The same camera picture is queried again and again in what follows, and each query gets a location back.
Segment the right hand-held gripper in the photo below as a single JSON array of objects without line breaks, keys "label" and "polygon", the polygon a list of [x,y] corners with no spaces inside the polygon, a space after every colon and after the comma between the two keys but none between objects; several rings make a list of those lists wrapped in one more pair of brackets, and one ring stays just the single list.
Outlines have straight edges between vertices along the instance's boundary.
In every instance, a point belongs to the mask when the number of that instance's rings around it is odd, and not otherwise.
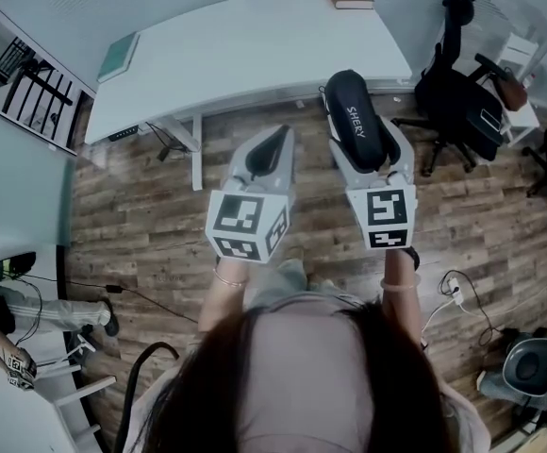
[{"label": "right hand-held gripper", "polygon": [[323,106],[330,128],[328,141],[334,166],[340,171],[346,195],[356,217],[365,247],[369,250],[409,248],[412,245],[418,207],[416,186],[406,175],[414,174],[414,150],[403,131],[382,116],[381,122],[397,143],[397,159],[390,173],[380,178],[376,170],[362,169],[357,163],[356,138],[349,126],[337,125],[337,115],[323,95]]}]

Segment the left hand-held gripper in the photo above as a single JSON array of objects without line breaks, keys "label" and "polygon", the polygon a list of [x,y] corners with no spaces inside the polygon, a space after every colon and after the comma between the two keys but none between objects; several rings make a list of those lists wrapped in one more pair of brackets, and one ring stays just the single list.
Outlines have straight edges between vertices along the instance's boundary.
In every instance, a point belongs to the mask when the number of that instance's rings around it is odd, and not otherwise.
[{"label": "left hand-held gripper", "polygon": [[288,125],[262,130],[236,149],[231,177],[208,203],[206,235],[219,258],[270,261],[290,227],[294,151]]}]

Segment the black glasses case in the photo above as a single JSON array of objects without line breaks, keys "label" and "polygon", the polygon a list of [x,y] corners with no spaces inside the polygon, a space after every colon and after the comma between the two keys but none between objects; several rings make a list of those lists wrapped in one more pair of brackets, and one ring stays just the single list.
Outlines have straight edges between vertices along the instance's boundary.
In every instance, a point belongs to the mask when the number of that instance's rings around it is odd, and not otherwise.
[{"label": "black glasses case", "polygon": [[400,148],[375,112],[366,82],[354,70],[335,73],[323,88],[333,139],[360,173],[378,171],[387,160],[394,164]]}]

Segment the person's left forearm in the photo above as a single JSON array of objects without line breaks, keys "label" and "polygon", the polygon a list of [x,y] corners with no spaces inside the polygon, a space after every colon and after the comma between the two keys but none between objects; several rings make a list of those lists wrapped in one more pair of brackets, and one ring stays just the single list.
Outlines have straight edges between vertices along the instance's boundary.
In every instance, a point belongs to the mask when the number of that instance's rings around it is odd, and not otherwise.
[{"label": "person's left forearm", "polygon": [[213,279],[199,314],[200,333],[207,333],[227,316],[242,312],[248,281],[247,262],[229,258],[218,261],[213,269]]}]

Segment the person's right forearm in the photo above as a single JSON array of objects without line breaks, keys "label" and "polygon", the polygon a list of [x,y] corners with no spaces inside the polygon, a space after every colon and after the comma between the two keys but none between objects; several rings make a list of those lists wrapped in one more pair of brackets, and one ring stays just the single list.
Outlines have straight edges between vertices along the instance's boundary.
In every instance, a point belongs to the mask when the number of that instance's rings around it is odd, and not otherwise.
[{"label": "person's right forearm", "polygon": [[381,281],[385,314],[395,319],[412,341],[422,346],[422,317],[418,297],[420,257],[413,247],[388,249]]}]

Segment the white desk leg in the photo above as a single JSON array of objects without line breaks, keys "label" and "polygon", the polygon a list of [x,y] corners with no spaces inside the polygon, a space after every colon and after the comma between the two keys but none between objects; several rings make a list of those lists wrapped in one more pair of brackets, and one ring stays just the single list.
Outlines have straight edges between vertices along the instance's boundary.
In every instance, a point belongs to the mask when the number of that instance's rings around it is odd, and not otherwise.
[{"label": "white desk leg", "polygon": [[174,138],[184,145],[191,154],[191,186],[194,191],[203,190],[203,116],[194,114],[191,119],[191,129],[187,129],[173,115],[163,116],[157,120],[157,126],[161,128],[169,138]]}]

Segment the person's grey trousers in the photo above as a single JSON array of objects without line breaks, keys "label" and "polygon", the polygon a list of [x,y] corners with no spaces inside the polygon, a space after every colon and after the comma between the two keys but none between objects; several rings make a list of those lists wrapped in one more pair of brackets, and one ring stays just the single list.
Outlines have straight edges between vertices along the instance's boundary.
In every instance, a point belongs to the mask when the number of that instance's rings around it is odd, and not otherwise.
[{"label": "person's grey trousers", "polygon": [[346,310],[365,304],[364,300],[341,290],[329,279],[311,284],[304,263],[289,259],[262,280],[248,308],[281,310],[302,302],[324,302],[324,307],[330,310]]}]

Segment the black desk control panel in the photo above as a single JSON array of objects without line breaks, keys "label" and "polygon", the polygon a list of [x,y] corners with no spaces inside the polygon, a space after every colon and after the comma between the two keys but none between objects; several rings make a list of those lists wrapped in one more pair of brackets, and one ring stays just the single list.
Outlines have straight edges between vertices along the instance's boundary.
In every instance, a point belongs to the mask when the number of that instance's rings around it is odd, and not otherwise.
[{"label": "black desk control panel", "polygon": [[138,126],[131,126],[131,127],[128,127],[126,129],[123,129],[121,131],[118,131],[116,133],[113,133],[113,134],[109,135],[108,139],[111,142],[116,142],[116,141],[119,141],[121,139],[133,136],[133,135],[137,134],[138,131],[139,131]]}]

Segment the brown handbag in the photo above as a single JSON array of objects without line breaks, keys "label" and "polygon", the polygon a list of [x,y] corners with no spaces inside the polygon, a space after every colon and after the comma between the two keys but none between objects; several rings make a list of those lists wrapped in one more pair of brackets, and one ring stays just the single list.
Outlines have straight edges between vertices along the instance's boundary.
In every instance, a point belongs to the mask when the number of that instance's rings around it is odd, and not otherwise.
[{"label": "brown handbag", "polygon": [[508,111],[519,111],[527,104],[527,92],[509,68],[504,70],[503,75],[493,77],[493,86]]}]

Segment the green book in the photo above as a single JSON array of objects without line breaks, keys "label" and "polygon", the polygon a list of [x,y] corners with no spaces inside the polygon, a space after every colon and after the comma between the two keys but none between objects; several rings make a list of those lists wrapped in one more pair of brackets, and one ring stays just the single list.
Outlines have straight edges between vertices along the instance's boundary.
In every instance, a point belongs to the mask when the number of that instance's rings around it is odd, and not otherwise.
[{"label": "green book", "polygon": [[110,45],[97,76],[98,83],[106,82],[127,70],[140,36],[139,32],[133,32]]}]

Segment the person's light shirt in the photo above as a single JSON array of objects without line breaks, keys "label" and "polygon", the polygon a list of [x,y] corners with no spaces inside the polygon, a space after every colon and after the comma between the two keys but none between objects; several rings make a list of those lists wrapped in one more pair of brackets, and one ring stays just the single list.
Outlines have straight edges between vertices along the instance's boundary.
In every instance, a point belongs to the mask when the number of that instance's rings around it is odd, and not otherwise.
[{"label": "person's light shirt", "polygon": [[224,319],[149,390],[124,453],[489,453],[476,408],[377,303],[300,294]]}]

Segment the grey round appliance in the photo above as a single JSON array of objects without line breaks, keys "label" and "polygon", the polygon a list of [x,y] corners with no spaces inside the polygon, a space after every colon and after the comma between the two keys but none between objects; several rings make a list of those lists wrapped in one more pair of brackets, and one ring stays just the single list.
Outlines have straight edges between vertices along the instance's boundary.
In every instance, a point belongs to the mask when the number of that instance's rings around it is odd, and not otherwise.
[{"label": "grey round appliance", "polygon": [[515,391],[532,397],[547,395],[547,338],[530,338],[508,352],[503,378]]}]

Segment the black chair seat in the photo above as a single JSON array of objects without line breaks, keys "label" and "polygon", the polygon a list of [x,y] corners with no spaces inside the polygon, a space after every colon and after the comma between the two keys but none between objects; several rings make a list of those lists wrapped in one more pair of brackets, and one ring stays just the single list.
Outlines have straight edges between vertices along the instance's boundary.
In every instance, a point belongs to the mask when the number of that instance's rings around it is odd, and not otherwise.
[{"label": "black chair seat", "polygon": [[27,274],[36,261],[35,252],[27,252],[0,260],[0,281]]}]

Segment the white metal frame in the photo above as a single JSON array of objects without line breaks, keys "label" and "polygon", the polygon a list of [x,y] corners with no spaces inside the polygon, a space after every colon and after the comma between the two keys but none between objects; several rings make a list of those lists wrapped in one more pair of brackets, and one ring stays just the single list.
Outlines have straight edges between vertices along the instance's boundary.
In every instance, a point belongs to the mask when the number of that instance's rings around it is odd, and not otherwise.
[{"label": "white metal frame", "polygon": [[79,333],[63,334],[63,351],[40,361],[35,391],[54,411],[74,453],[105,453],[102,427],[95,419],[89,397],[116,383],[106,376],[85,381],[85,360],[97,351],[96,345]]}]

